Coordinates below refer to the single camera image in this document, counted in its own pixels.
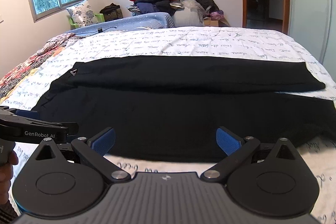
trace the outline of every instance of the triangular cutout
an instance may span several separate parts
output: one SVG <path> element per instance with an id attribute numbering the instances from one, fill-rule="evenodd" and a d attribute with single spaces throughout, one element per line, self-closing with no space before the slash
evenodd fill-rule
<path id="1" fill-rule="evenodd" d="M 36 160 L 49 160 L 54 159 L 55 155 L 53 151 L 51 150 L 51 147 L 49 145 L 45 145 L 39 155 L 36 157 Z"/>
<path id="2" fill-rule="evenodd" d="M 286 160 L 295 160 L 292 152 L 289 150 L 287 145 L 282 145 L 277 154 L 277 158 Z"/>

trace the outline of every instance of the floral pillow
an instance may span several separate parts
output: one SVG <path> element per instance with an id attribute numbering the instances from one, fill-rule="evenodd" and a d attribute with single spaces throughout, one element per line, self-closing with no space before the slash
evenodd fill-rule
<path id="1" fill-rule="evenodd" d="M 98 19 L 93 13 L 88 0 L 84 0 L 81 3 L 67 8 L 67 11 L 72 17 L 73 22 L 77 23 L 79 27 L 85 27 L 98 23 Z"/>

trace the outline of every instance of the gray ribbed panel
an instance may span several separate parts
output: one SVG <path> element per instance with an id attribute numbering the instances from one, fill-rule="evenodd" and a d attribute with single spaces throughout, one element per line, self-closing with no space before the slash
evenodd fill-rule
<path id="1" fill-rule="evenodd" d="M 82 215 L 40 220 L 24 215 L 15 224 L 318 224 L 310 215 L 271 220 L 244 211 L 223 187 L 196 173 L 138 173 L 113 185 L 104 199 Z"/>

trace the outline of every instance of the black bag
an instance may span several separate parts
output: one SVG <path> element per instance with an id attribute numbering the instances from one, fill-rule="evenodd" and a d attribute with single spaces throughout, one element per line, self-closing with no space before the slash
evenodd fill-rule
<path id="1" fill-rule="evenodd" d="M 111 5 L 103 8 L 100 13 L 104 15 L 104 19 L 106 22 L 123 18 L 123 13 L 120 9 L 120 5 L 115 5 L 114 3 L 111 3 Z"/>
<path id="2" fill-rule="evenodd" d="M 196 0 L 201 6 L 206 10 L 209 6 L 211 6 L 208 14 L 212 12 L 216 12 L 219 10 L 218 6 L 215 4 L 213 0 Z"/>

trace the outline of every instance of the hand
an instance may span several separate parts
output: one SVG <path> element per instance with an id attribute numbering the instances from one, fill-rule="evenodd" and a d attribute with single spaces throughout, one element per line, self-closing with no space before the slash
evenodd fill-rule
<path id="1" fill-rule="evenodd" d="M 14 151 L 9 155 L 8 162 L 0 167 L 0 204 L 4 205 L 9 199 L 9 188 L 13 177 L 13 165 L 17 165 L 19 159 Z"/>

